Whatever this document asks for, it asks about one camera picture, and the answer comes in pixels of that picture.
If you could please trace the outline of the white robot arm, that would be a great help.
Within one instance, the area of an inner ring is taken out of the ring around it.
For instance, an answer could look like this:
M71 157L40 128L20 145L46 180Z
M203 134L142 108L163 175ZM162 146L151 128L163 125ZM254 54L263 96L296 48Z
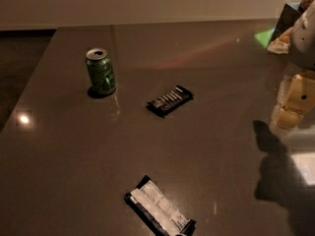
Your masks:
M315 107L315 2L294 23L272 124L294 129Z

